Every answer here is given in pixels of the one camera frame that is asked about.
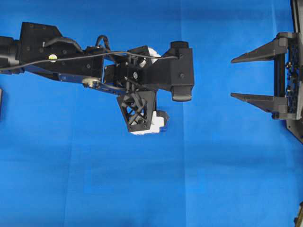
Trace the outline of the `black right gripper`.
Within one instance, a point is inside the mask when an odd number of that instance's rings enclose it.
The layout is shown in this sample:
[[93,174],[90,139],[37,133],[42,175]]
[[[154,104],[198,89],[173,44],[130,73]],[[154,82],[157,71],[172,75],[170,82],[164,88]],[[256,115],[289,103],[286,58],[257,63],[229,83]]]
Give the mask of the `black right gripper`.
[[[303,118],[303,36],[301,33],[279,33],[276,38],[239,57],[231,63],[270,61],[274,59],[275,95],[286,99],[287,119]],[[267,113],[279,111],[274,96],[231,93]]]

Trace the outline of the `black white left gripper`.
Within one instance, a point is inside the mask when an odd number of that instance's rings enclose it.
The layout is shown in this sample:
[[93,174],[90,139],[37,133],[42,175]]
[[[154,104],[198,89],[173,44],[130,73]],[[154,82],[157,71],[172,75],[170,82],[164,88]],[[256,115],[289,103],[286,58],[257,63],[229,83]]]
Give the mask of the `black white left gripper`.
[[103,91],[117,97],[129,132],[149,130],[155,110],[157,88],[143,84],[145,71],[161,56],[148,46],[114,53],[108,47],[106,58],[113,62],[104,67]]

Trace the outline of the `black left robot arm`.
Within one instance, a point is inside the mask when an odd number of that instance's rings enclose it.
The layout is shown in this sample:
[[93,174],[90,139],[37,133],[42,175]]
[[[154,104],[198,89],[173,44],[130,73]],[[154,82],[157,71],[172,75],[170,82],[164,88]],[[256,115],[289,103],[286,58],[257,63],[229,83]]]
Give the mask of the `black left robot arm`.
[[159,133],[167,123],[168,115],[157,108],[157,87],[143,83],[144,72],[164,61],[147,46],[112,51],[105,35],[82,49],[57,27],[29,22],[22,23],[19,39],[0,38],[2,74],[30,72],[113,94],[134,135]]

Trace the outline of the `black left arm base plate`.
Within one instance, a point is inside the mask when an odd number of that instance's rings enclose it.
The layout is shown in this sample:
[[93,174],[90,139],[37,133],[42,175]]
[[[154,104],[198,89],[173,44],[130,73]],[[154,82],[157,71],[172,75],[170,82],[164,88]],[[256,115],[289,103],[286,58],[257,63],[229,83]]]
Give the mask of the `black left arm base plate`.
[[2,115],[2,104],[3,104],[3,90],[0,88],[0,118]]

